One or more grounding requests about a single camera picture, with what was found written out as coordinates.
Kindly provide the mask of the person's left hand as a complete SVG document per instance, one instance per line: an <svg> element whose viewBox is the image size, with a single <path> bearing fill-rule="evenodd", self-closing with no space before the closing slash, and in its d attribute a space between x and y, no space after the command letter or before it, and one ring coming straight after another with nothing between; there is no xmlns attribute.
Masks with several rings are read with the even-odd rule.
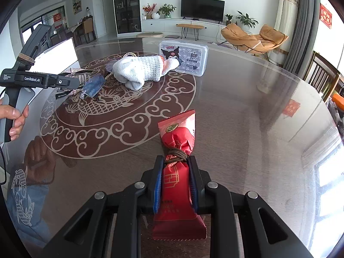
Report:
<svg viewBox="0 0 344 258"><path fill-rule="evenodd" d="M16 140L23 127L25 125L26 118L29 116L29 106L26 105L25 109L21 113L17 109L11 107L10 105L3 105L3 99L1 99L1 106L0 106L0 118L1 119L11 119L13 120L13 127L9 130L9 136L11 141Z"/></svg>

